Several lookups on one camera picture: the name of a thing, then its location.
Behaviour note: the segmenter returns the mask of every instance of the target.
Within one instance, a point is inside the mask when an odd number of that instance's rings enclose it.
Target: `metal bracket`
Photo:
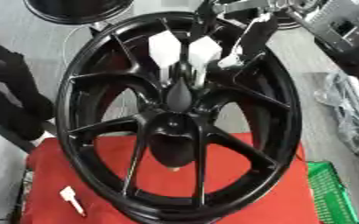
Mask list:
[[[288,14],[316,38],[338,52],[359,46],[359,3],[329,0],[306,15],[291,8]]]

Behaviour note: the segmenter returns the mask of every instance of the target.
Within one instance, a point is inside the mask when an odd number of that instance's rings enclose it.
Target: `white plastic block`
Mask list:
[[[150,56],[160,68],[180,61],[181,42],[170,32],[163,31],[149,39]]]
[[[194,41],[189,46],[189,63],[197,71],[196,86],[204,83],[206,68],[209,62],[219,60],[222,56],[222,47],[209,36]]]

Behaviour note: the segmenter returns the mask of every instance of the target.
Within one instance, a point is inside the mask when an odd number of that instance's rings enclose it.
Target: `plastic bag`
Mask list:
[[[322,89],[315,91],[315,99],[334,108],[339,123],[339,138],[355,152],[359,152],[359,100],[344,73],[331,73]]]

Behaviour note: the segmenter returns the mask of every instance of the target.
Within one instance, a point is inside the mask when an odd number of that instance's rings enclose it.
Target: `wheel rim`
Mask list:
[[[157,74],[153,72],[156,67],[141,63],[140,56],[133,54],[133,51],[138,49],[136,46],[145,48],[149,36],[167,28],[186,43],[184,37],[190,30],[192,18],[193,14],[185,12],[159,13],[135,17],[112,26],[83,47],[61,82],[57,100],[57,127],[63,151],[88,186],[135,221],[207,223],[233,213],[265,195],[279,181],[299,143],[299,99],[289,74],[270,51],[254,66],[244,70],[248,75],[244,75],[245,72],[237,75],[209,74],[210,85],[203,90],[191,89],[197,97],[194,97],[196,100],[188,110],[178,113],[167,109],[164,99],[165,89],[169,88],[158,84]],[[242,32],[240,28],[218,20],[211,28],[210,35],[219,40],[224,49],[228,49]],[[113,47],[115,52],[122,52],[126,56],[127,68],[115,71],[105,68],[106,71],[96,72],[94,69],[97,66],[93,69],[91,65],[99,64],[98,61],[102,61],[108,49]],[[249,81],[249,74],[262,78]],[[247,87],[248,82],[254,86]],[[101,122],[102,113],[107,109],[103,99],[108,95],[111,99],[116,98],[126,88],[132,89],[137,96],[139,113]],[[254,118],[254,121],[250,121],[254,146],[237,140],[211,124],[228,102],[238,103],[243,111],[251,110],[249,105],[256,105],[255,110],[268,112],[269,119],[254,111],[244,112],[247,117]],[[187,128],[181,131],[174,128],[182,123],[187,123]],[[95,152],[95,137],[113,131],[137,133],[130,171],[125,181],[111,172]],[[193,146],[190,153],[197,167],[196,190],[192,198],[167,198],[144,192],[135,186],[137,164],[145,152],[145,146],[151,146],[149,141],[152,134],[190,139]],[[252,163],[251,170],[228,187],[205,194],[207,144],[220,144],[242,154]],[[188,164],[188,158],[177,162]]]

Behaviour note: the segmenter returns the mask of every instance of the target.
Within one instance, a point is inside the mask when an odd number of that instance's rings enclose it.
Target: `gray floor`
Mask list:
[[[136,1],[135,7],[119,19],[151,11],[184,10],[186,4],[166,0]],[[65,66],[61,59],[62,44],[73,27],[48,24],[31,15],[22,0],[0,0],[0,43],[25,55],[42,93],[54,99]],[[71,59],[89,39],[88,30],[81,29],[67,45],[67,59]],[[344,184],[348,187],[356,211],[359,214],[359,158],[355,157],[336,136],[336,122],[330,109],[321,106],[313,98],[320,80],[336,67],[312,42],[304,30],[282,31],[271,42],[271,48],[282,59],[295,79],[300,92],[304,114],[303,144],[309,160],[334,162]],[[223,117],[227,130],[239,131],[237,119]]]

